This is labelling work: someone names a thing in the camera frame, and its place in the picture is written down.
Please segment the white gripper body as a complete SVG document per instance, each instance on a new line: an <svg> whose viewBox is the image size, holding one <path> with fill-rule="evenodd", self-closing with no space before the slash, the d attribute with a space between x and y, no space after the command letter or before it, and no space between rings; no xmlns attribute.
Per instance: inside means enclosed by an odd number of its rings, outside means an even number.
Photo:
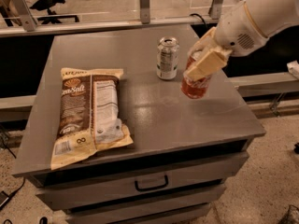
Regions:
<svg viewBox="0 0 299 224"><path fill-rule="evenodd" d="M215 41L243 57L263 47L269 37L258 27L246 2L241 2L221 16L214 34Z"/></svg>

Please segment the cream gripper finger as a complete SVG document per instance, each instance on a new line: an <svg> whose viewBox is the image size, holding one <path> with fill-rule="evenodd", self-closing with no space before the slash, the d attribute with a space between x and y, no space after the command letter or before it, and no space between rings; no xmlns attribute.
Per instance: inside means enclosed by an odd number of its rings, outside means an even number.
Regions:
<svg viewBox="0 0 299 224"><path fill-rule="evenodd" d="M227 65L231 53L231 49L204 49L198 59L185 71L185 76L191 81L197 81L212 75Z"/></svg>
<svg viewBox="0 0 299 224"><path fill-rule="evenodd" d="M203 58L206 54L217 48L217 42L214 39L216 28L210 28L201 36L190 48L188 55L193 58Z"/></svg>

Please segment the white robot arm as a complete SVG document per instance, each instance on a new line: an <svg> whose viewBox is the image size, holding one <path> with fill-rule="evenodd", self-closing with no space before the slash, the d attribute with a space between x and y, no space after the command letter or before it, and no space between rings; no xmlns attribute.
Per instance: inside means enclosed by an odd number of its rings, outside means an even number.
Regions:
<svg viewBox="0 0 299 224"><path fill-rule="evenodd" d="M231 56L247 56L298 23L299 0L240 1L193 45L200 54L184 77L189 81L208 77L222 69Z"/></svg>

